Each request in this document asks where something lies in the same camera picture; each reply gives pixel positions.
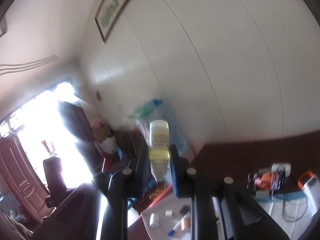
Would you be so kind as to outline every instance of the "silver screw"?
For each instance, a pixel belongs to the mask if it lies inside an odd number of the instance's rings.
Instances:
[[[187,173],[188,173],[189,175],[194,175],[194,174],[197,173],[197,171],[196,171],[196,169],[194,169],[194,168],[189,168],[189,169],[187,169]]]
[[[232,184],[233,183],[233,178],[231,178],[231,177],[225,177],[223,180],[227,184]]]
[[[131,172],[132,172],[132,170],[129,169],[129,168],[125,168],[125,169],[122,170],[122,173],[123,173],[124,175],[129,175]]]

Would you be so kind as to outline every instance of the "framed painting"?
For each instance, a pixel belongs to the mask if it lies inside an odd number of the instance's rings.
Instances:
[[[127,0],[102,0],[95,21],[105,43],[108,33]]]

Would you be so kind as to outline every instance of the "bottle label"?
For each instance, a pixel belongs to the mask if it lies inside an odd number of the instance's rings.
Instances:
[[[169,137],[165,135],[154,135],[151,139],[152,150],[166,150],[169,151]]]

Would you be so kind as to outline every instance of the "bottle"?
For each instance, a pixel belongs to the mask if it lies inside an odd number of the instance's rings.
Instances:
[[[150,123],[149,158],[151,173],[156,181],[163,181],[167,174],[169,154],[169,124],[163,120]]]

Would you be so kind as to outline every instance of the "orange handle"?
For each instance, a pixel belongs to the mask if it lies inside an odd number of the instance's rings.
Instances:
[[[304,185],[302,184],[301,179],[306,176],[313,177],[314,175],[315,174],[312,171],[306,171],[305,173],[303,173],[298,179],[298,187],[302,190]]]

